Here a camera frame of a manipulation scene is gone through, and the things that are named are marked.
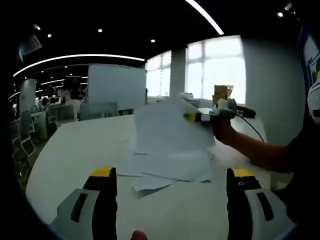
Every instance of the ceiling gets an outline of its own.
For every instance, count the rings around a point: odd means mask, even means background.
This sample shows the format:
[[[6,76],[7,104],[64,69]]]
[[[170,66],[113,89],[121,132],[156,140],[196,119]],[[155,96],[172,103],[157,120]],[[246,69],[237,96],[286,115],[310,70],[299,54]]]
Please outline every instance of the ceiling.
[[[215,20],[224,36],[266,39],[296,46],[300,33],[299,13],[277,16],[286,0],[262,1],[196,0]],[[76,54],[112,54],[149,59],[160,53],[184,48],[196,41],[219,37],[209,22],[185,0],[138,0],[88,2],[82,5],[53,5],[29,12],[28,34],[36,34],[42,48],[24,58],[15,72],[49,58]],[[9,95],[19,91],[25,78],[41,83],[66,75],[87,76],[88,64],[109,63],[143,67],[144,62],[114,57],[74,57],[49,61],[31,67],[13,78]]]

